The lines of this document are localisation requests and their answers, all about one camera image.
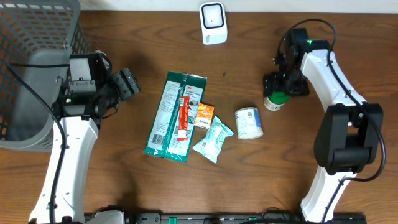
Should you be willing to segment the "green lid glass jar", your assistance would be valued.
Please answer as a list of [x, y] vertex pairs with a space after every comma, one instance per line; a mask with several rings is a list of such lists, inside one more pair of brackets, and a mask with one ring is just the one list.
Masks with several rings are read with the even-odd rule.
[[280, 110], [288, 102], [290, 96], [284, 92], [273, 92], [271, 96], [264, 97], [264, 106], [270, 111]]

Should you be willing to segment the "white blue label container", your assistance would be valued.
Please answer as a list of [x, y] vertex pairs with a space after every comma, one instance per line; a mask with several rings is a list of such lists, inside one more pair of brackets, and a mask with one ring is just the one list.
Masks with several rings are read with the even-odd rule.
[[256, 139], [264, 134], [257, 108], [241, 108], [235, 112], [235, 119], [238, 131], [238, 139]]

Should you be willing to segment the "red sachet packet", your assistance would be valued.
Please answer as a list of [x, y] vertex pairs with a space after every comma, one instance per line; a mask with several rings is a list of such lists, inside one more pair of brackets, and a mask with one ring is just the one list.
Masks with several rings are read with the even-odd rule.
[[179, 109], [179, 124], [178, 124], [178, 141], [187, 141], [187, 129], [188, 129], [188, 113], [189, 113], [189, 97], [181, 96], [179, 98], [180, 109]]

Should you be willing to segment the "green white pouch packet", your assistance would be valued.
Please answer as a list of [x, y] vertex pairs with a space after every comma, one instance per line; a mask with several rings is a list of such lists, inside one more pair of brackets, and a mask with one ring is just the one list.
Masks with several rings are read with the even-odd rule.
[[[144, 154], [185, 162], [189, 155], [198, 105], [203, 99], [207, 78], [169, 71]], [[189, 97], [187, 141], [178, 141], [179, 98]]]

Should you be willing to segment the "orange snack box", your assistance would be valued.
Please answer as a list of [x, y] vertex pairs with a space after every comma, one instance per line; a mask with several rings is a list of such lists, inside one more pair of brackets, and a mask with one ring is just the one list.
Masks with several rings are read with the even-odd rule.
[[213, 119], [215, 107], [199, 103], [194, 125], [199, 128], [209, 129]]

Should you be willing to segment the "mint green wipes pack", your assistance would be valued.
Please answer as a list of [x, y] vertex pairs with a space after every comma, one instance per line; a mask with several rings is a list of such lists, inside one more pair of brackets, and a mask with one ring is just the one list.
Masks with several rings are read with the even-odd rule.
[[215, 116], [206, 136], [193, 146], [193, 150], [216, 164], [225, 139], [233, 135], [233, 131]]

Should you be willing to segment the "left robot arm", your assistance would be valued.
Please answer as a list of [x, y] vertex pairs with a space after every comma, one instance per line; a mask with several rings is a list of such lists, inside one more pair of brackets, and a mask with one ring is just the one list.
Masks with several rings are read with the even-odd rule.
[[44, 186], [35, 208], [30, 214], [30, 223], [85, 223], [84, 194], [86, 176], [91, 151], [98, 138], [99, 129], [92, 119], [64, 117], [60, 120], [66, 134], [66, 150], [55, 190], [55, 208], [50, 216], [51, 178], [55, 174], [58, 159], [61, 156], [62, 136], [60, 131], [53, 132], [53, 147], [46, 173]]

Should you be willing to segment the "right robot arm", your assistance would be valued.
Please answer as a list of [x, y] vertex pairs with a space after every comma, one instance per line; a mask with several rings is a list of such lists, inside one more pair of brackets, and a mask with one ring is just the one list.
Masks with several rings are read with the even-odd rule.
[[325, 114], [313, 146], [317, 173], [300, 209], [306, 222], [330, 222], [350, 182], [370, 182], [384, 169], [383, 159], [374, 175], [357, 176], [373, 163], [378, 150], [386, 150], [381, 134], [383, 110], [352, 87], [327, 40], [284, 37], [274, 63], [278, 71], [263, 79], [267, 109], [276, 111], [290, 97], [309, 95], [311, 86], [323, 106]]

